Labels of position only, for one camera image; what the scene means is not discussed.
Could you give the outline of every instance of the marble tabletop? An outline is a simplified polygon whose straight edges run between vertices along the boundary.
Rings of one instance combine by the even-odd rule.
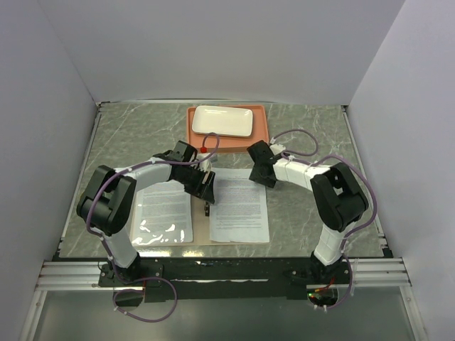
[[[186,110],[202,103],[106,103],[100,107],[100,120],[85,164],[77,199],[99,165],[125,167],[145,161],[155,153],[172,149],[186,137]],[[315,161],[329,153],[348,159],[358,167],[352,136],[340,106],[264,104],[269,135],[291,128],[304,128],[320,144]],[[300,133],[279,138],[279,143],[299,151],[312,151],[312,140]],[[219,154],[217,168],[251,168],[247,153]],[[172,246],[138,249],[148,256],[309,256],[316,247],[322,229],[312,193],[291,183],[267,188],[270,243],[217,246]],[[368,210],[360,222],[369,218]],[[375,223],[348,240],[349,256],[383,256]],[[85,231],[81,218],[71,207],[71,215],[60,245],[61,257],[104,257],[98,238]]]

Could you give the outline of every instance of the metal frame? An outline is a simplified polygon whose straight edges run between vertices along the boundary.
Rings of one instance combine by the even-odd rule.
[[[351,259],[354,271],[354,285],[357,287],[399,287],[405,303],[409,322],[417,341],[427,341],[422,319],[419,314],[411,283],[402,259]],[[41,316],[46,294],[49,291],[113,291],[115,288],[98,286],[100,267],[105,261],[54,261],[45,262],[41,269],[32,304],[21,334],[21,341],[34,338]],[[345,288],[347,285],[335,285]]]
[[[354,285],[358,287],[410,286],[402,259],[352,259]],[[112,291],[100,288],[98,266],[105,262],[58,261],[46,262],[36,284],[36,291]],[[339,284],[336,287],[347,287]]]
[[[19,338],[20,341],[33,341],[47,293],[47,291],[35,291],[33,294],[30,309]]]

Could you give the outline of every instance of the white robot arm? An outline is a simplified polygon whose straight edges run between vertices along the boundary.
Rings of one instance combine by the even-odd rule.
[[[311,257],[317,271],[330,271],[341,260],[343,239],[368,209],[368,200],[346,164],[313,167],[283,158],[284,149],[265,141],[250,146],[255,162],[250,180],[271,188],[286,181],[313,192],[323,226]]]
[[[77,204],[76,213],[87,221],[100,188],[113,175],[121,173],[107,186],[96,202],[89,232],[97,235],[105,244],[109,260],[114,262],[126,280],[138,278],[140,270],[140,256],[129,240],[127,229],[124,228],[130,221],[134,194],[137,191],[155,183],[177,180],[184,185],[187,193],[206,202],[215,202],[213,194],[215,174],[210,170],[210,161],[188,165],[197,153],[194,147],[179,141],[173,151],[157,154],[145,161],[143,166],[115,169],[100,166],[95,170]]]

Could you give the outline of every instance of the white panel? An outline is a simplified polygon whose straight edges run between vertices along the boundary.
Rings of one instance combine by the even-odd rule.
[[[407,0],[348,110],[431,340],[455,339],[454,13]]]
[[[94,115],[36,1],[0,1],[0,340],[18,339],[57,248]]]
[[[403,0],[39,0],[96,101],[347,104]]]

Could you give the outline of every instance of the orange tray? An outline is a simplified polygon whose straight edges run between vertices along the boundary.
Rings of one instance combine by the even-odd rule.
[[[244,153],[247,148],[258,141],[264,140],[269,142],[269,130],[267,128],[267,118],[265,108],[259,104],[246,105],[220,105],[220,107],[245,108],[253,111],[253,130],[248,137],[220,136],[220,147],[218,153]],[[192,129],[193,117],[196,107],[189,107],[186,111],[186,140],[193,147],[199,149],[202,147],[203,134],[197,134]],[[205,146],[209,151],[215,148],[216,139],[209,137]]]

